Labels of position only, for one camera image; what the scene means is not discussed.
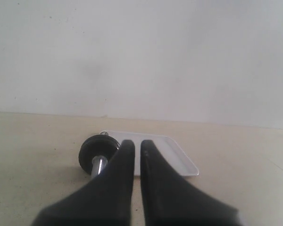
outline beige table surface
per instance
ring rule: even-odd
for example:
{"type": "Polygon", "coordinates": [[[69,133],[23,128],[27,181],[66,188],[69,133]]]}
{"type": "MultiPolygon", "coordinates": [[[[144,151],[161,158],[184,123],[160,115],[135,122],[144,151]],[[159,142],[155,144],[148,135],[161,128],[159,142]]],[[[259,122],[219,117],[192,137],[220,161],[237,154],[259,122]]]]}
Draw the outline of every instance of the beige table surface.
{"type": "MultiPolygon", "coordinates": [[[[204,123],[0,113],[0,226],[29,225],[89,181],[82,142],[103,129],[174,138],[200,170],[187,178],[239,208],[249,226],[283,226],[283,130],[204,123]]],[[[135,178],[132,225],[144,225],[135,178]]]]}

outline white plastic tray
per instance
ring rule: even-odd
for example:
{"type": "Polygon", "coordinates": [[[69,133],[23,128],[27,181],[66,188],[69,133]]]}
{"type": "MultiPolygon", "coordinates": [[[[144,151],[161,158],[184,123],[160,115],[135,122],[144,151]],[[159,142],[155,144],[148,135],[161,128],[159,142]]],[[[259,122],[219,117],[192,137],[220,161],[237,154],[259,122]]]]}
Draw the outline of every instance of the white plastic tray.
{"type": "Polygon", "coordinates": [[[199,170],[195,164],[190,160],[190,158],[184,153],[181,147],[170,137],[153,135],[153,134],[143,134],[143,133],[131,133],[131,132],[121,132],[105,130],[109,133],[109,136],[116,139],[119,143],[123,140],[132,140],[135,144],[135,168],[134,174],[139,176],[140,171],[140,152],[141,143],[143,140],[153,140],[156,147],[168,163],[182,176],[197,176],[199,175],[199,170]]]}

